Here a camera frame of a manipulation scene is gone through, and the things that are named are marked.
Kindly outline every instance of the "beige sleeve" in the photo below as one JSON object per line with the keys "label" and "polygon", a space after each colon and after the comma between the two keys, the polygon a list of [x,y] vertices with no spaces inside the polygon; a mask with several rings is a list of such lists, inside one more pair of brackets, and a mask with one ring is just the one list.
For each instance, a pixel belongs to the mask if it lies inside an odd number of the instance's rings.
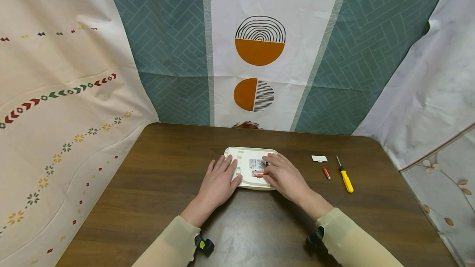
{"label": "beige sleeve", "polygon": [[193,261],[195,236],[200,230],[176,217],[132,267],[186,267]]}
{"label": "beige sleeve", "polygon": [[343,267],[402,267],[401,263],[338,208],[316,222],[328,253]]}

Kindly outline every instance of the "white curtain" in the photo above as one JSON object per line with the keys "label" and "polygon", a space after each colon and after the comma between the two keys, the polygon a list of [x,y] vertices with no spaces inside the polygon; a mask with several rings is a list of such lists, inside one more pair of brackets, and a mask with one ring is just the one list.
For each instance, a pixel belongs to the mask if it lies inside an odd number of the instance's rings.
{"label": "white curtain", "polygon": [[381,143],[465,266],[475,263],[475,0],[440,0],[429,23],[353,135]]}
{"label": "white curtain", "polygon": [[113,0],[0,0],[0,266],[54,266],[158,121]]}

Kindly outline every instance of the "teal patterned fabric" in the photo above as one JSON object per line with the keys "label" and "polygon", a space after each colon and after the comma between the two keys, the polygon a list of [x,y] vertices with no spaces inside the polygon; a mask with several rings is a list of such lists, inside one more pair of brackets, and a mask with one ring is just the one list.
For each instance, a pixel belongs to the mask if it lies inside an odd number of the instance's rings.
{"label": "teal patterned fabric", "polygon": [[351,134],[438,0],[344,0],[295,131]]}
{"label": "teal patterned fabric", "polygon": [[[213,124],[209,0],[205,8],[203,0],[114,1],[160,120]],[[410,46],[421,38],[437,2],[343,0],[292,129],[353,133]]]}
{"label": "teal patterned fabric", "polygon": [[209,125],[203,0],[114,0],[160,121]]}

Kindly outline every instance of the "wooden table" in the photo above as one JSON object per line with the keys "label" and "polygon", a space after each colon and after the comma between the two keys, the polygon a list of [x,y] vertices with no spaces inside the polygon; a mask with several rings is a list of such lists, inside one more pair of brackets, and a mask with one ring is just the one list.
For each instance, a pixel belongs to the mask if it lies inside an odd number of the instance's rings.
{"label": "wooden table", "polygon": [[[271,148],[309,186],[381,242],[405,267],[457,266],[379,143],[357,136],[152,124],[143,131],[59,261],[61,266],[129,267],[198,192],[206,167],[228,146]],[[328,163],[312,162],[325,155]],[[335,155],[355,192],[346,192]],[[328,181],[322,167],[332,176]],[[278,192],[237,189],[202,227],[215,244],[194,267],[339,266],[306,249],[315,225]]]}

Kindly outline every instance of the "red battery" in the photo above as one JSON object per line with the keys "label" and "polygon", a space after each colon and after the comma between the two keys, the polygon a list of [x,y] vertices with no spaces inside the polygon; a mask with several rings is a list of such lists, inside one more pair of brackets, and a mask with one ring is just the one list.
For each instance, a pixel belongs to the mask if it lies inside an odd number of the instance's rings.
{"label": "red battery", "polygon": [[325,167],[324,167],[323,171],[324,171],[325,176],[327,177],[327,179],[328,179],[328,180],[331,180],[332,178],[329,176],[329,173],[328,173],[328,171],[326,170]]}

